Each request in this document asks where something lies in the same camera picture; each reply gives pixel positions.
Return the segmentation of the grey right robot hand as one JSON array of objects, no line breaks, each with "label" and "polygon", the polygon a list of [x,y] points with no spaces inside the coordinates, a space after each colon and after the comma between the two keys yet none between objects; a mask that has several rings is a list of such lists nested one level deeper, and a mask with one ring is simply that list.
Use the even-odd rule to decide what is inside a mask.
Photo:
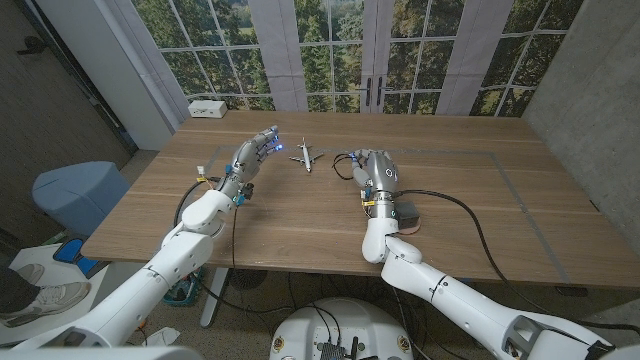
[{"label": "grey right robot hand", "polygon": [[350,153],[353,179],[376,196],[392,198],[398,183],[397,167],[385,150],[359,149]]}]

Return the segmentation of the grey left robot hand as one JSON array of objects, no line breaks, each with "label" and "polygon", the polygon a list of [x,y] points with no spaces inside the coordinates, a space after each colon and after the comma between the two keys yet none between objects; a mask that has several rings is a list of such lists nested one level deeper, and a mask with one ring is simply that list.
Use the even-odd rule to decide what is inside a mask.
[{"label": "grey left robot hand", "polygon": [[233,199],[260,170],[260,165],[282,146],[277,144],[279,129],[273,125],[245,141],[232,156],[230,170],[215,187]]}]

